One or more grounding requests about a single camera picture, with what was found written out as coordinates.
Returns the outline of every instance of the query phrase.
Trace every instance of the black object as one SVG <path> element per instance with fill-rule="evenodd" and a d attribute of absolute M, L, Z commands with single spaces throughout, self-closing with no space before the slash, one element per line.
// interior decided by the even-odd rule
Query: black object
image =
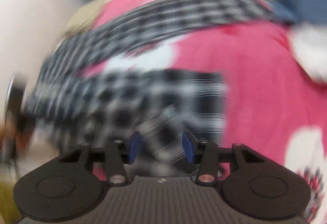
<path fill-rule="evenodd" d="M 123 163 L 134 162 L 139 140 L 135 132 L 106 148 L 79 146 L 22 177 L 14 187 L 21 224 L 306 223 L 307 183 L 242 144 L 220 148 L 185 132 L 186 157 L 200 164 L 195 182 L 188 176 L 128 179 Z M 95 162 L 105 163 L 107 182 L 91 173 Z M 223 181 L 219 163 L 230 164 Z"/>

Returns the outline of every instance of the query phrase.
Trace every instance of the black and white checkered fabric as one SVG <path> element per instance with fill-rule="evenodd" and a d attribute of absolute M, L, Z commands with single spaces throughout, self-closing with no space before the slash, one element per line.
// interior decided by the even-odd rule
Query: black and white checkered fabric
<path fill-rule="evenodd" d="M 26 110 L 46 120 L 51 140 L 62 151 L 81 142 L 104 146 L 139 130 L 144 150 L 133 174 L 190 173 L 194 168 L 183 158 L 181 133 L 190 130 L 218 144 L 222 140 L 226 87 L 219 74 L 131 71 L 83 79 L 79 70 L 194 29 L 272 18 L 254 0 L 149 3 L 64 41 L 44 63 Z"/>
<path fill-rule="evenodd" d="M 115 54 L 191 30 L 274 18 L 271 11 L 255 0 L 158 0 L 65 40 L 45 63 L 40 81 L 47 84 L 63 81 L 68 75 Z"/>

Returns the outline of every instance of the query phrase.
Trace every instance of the beige wall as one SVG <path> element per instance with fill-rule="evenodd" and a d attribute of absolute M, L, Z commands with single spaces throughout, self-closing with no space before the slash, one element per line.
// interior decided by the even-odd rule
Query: beige wall
<path fill-rule="evenodd" d="M 0 0 L 0 121 L 13 73 L 35 83 L 44 58 L 56 47 L 79 0 Z"/>

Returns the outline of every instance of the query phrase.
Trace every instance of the bed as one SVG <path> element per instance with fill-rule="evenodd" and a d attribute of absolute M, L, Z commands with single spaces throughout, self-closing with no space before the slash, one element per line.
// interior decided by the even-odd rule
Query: bed
<path fill-rule="evenodd" d="M 82 142 L 103 146 L 140 130 L 144 155 L 130 168 L 138 175 L 196 171 L 178 147 L 183 129 L 222 147 L 245 144 L 301 175 L 312 192 L 305 217 L 326 223 L 327 86 L 320 68 L 307 61 L 315 43 L 304 47 L 307 39 L 298 39 L 308 24 L 314 31 L 319 26 L 320 36 L 325 32 L 325 1 L 229 0 L 213 11 L 212 0 L 198 0 L 200 25 L 190 21 L 194 5 L 183 8 L 185 15 L 181 2 L 106 1 L 91 29 L 69 34 L 45 62 L 25 111 L 42 119 L 39 126 L 62 151 Z M 169 30 L 176 19 L 165 11 L 187 16 L 185 23 Z M 166 34 L 149 40 L 151 25 Z M 126 32 L 142 39 L 128 42 Z M 91 86 L 103 89 L 96 94 Z M 94 173 L 103 177 L 101 170 Z"/>

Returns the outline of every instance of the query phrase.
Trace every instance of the beige cloth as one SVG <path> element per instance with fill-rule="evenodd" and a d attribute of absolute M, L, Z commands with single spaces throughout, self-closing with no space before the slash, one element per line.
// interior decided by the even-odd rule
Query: beige cloth
<path fill-rule="evenodd" d="M 102 8 L 109 0 L 93 0 L 81 7 L 64 28 L 64 37 L 71 38 L 92 28 Z"/>

